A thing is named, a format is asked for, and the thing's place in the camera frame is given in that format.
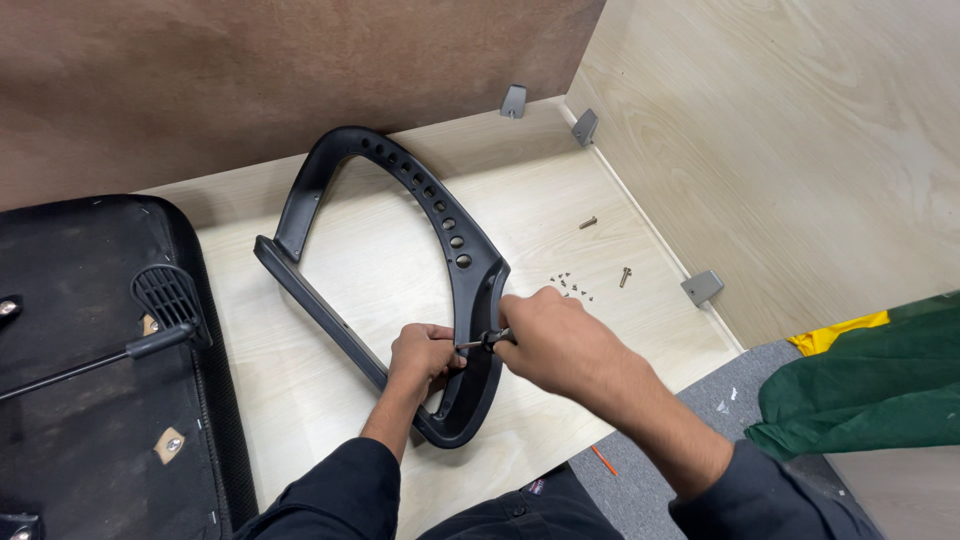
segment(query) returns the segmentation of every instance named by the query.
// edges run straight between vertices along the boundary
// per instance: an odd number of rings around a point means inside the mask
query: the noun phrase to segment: screwdriver
[[[464,343],[463,345],[456,345],[457,350],[460,349],[469,349],[470,347],[480,347],[483,346],[484,350],[488,353],[493,352],[493,344],[497,341],[509,341],[516,345],[516,338],[514,337],[513,329],[493,331],[488,330],[480,334],[479,341],[470,341],[469,343]]]

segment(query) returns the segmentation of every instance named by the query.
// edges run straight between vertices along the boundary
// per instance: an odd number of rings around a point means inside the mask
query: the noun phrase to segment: gray metal bracket
[[[507,95],[503,96],[503,105],[500,106],[500,116],[510,116],[510,119],[523,117],[523,106],[527,103],[527,87],[524,85],[510,85]]]
[[[577,123],[573,125],[570,132],[573,134],[573,138],[580,143],[580,146],[587,146],[593,142],[593,132],[596,131],[598,122],[599,120],[597,115],[593,113],[593,109],[587,109],[577,120]]]
[[[716,272],[707,270],[680,283],[680,286],[684,288],[684,292],[687,298],[690,299],[690,302],[692,302],[694,306],[699,306],[720,292],[720,289],[723,288],[723,282],[720,281],[720,277],[717,276]]]

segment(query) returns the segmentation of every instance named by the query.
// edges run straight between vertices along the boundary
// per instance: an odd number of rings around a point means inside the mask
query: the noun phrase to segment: black sleeve
[[[390,540],[400,506],[400,466],[379,441],[350,439],[283,491],[234,540]]]
[[[670,516],[690,540],[882,538],[747,440],[736,442],[727,471],[710,489],[693,501],[671,503]]]

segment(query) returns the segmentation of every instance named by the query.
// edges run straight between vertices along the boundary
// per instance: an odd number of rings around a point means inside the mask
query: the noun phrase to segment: screw
[[[627,282],[627,276],[632,276],[634,271],[626,266],[623,267],[623,278],[620,279],[620,288],[623,288],[623,283]]]

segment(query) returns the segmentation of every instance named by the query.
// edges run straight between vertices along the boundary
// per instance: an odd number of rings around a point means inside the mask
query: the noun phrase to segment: bolt
[[[626,266],[623,267],[623,278],[620,279],[620,288],[623,288],[623,283],[627,282],[627,276],[632,276],[634,271]]]

